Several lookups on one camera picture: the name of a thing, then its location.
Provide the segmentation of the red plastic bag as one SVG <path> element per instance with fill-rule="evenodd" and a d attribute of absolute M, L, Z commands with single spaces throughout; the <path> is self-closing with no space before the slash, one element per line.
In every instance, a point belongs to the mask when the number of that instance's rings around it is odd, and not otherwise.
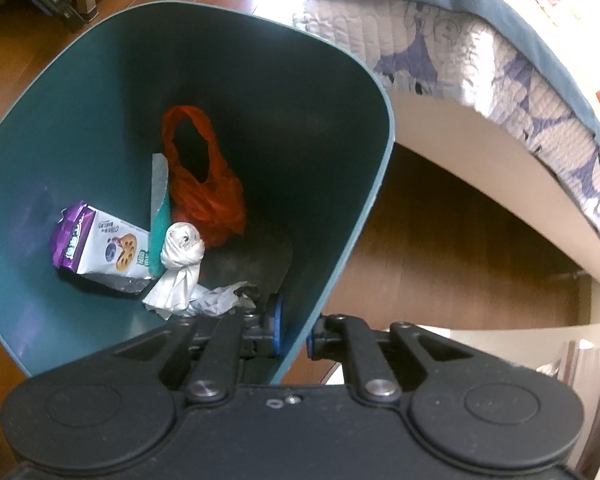
<path fill-rule="evenodd" d="M 176 147 L 176 129 L 182 122 L 195 127 L 206 144 L 209 163 L 204 180 L 185 167 Z M 207 114 L 196 106 L 175 105 L 162 116 L 161 137 L 175 206 L 172 218 L 192 224 L 208 247 L 220 247 L 231 237 L 244 234 L 247 222 L 244 188 L 228 166 Z"/>

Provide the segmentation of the books on shelf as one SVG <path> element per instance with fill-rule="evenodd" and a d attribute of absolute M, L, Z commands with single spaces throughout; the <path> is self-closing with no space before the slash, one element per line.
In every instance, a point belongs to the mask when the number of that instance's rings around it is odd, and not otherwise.
<path fill-rule="evenodd" d="M 600 346 L 586 339 L 567 341 L 556 361 L 536 370 L 560 380 L 579 396 L 584 422 L 568 465 L 583 478 L 595 479 L 600 471 Z"/>

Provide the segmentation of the white teal tissue pack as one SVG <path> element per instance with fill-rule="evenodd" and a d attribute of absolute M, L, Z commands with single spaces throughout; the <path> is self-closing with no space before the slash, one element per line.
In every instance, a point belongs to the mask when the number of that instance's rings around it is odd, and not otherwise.
<path fill-rule="evenodd" d="M 153 278 L 160 278 L 164 272 L 160 254 L 171 224 L 169 196 L 169 165 L 166 156 L 155 153 L 151 157 L 150 190 L 150 230 L 148 237 L 149 272 Z"/>

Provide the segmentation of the white nightstand shelf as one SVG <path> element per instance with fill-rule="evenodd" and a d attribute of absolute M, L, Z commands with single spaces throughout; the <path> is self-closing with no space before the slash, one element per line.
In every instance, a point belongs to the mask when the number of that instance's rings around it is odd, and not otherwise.
<path fill-rule="evenodd" d="M 544 330 L 448 330 L 405 322 L 374 330 L 401 389 L 396 403 L 339 408 L 341 471 L 374 479 L 582 479 L 568 465 L 582 402 L 538 372 L 565 342 L 600 346 L 600 323 Z"/>

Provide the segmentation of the grey white paper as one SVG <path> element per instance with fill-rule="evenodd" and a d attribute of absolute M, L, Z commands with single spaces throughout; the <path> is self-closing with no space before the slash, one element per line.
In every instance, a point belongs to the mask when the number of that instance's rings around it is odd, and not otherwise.
<path fill-rule="evenodd" d="M 214 289 L 199 284 L 204 258 L 204 241 L 190 223 L 176 222 L 166 230 L 160 261 L 166 268 L 143 299 L 149 311 L 164 320 L 172 316 L 220 316 L 230 310 L 256 310 L 250 297 L 258 290 L 249 282 L 237 282 Z"/>

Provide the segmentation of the white purple biscuit package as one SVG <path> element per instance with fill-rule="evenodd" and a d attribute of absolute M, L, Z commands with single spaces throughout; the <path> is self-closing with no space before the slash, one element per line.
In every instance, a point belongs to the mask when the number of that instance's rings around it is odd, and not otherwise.
<path fill-rule="evenodd" d="M 56 269 L 124 292 L 151 280 L 149 233 L 85 202 L 61 211 L 50 256 Z"/>

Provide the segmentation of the bed with orange bedspread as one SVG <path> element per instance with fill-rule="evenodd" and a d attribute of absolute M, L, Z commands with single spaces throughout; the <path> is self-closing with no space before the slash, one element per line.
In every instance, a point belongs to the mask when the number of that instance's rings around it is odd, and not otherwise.
<path fill-rule="evenodd" d="M 600 283 L 600 121 L 529 0 L 302 0 L 294 24 L 388 91 L 399 143 L 496 200 Z"/>

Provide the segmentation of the dark teal trash bin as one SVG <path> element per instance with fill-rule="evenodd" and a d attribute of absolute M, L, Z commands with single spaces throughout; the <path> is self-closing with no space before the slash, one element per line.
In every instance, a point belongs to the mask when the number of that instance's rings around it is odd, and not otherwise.
<path fill-rule="evenodd" d="M 283 299 L 278 382 L 372 209 L 394 141 L 387 93 L 328 41 L 231 10 L 163 1 L 106 18 L 0 123 L 0 341 L 27 375 L 152 330 L 133 296 L 61 271 L 52 235 L 86 203 L 139 228 L 166 156 L 175 220 L 201 232 L 202 280 Z"/>

